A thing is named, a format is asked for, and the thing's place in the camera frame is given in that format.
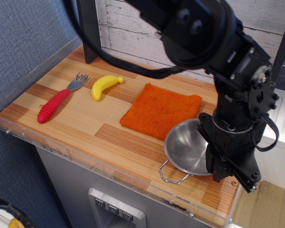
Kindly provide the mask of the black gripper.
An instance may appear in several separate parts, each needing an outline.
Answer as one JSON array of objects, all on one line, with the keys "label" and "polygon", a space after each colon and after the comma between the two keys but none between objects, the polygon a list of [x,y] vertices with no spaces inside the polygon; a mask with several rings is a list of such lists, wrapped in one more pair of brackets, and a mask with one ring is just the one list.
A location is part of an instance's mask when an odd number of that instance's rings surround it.
[{"label": "black gripper", "polygon": [[261,180],[254,152],[262,138],[262,121],[246,119],[240,125],[229,125],[207,113],[201,113],[199,121],[198,131],[208,143],[206,168],[213,180],[235,176],[247,193],[254,192]]}]

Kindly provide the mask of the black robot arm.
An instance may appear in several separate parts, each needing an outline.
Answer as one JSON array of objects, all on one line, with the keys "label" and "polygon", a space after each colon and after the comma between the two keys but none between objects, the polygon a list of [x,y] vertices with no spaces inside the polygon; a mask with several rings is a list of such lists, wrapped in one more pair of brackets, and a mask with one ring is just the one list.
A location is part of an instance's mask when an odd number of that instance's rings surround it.
[{"label": "black robot arm", "polygon": [[261,180],[254,152],[279,99],[269,55],[243,31],[224,0],[132,0],[141,18],[159,30],[166,55],[181,69],[212,74],[218,93],[213,114],[199,115],[208,142],[206,167],[220,182],[235,176],[247,192]]}]

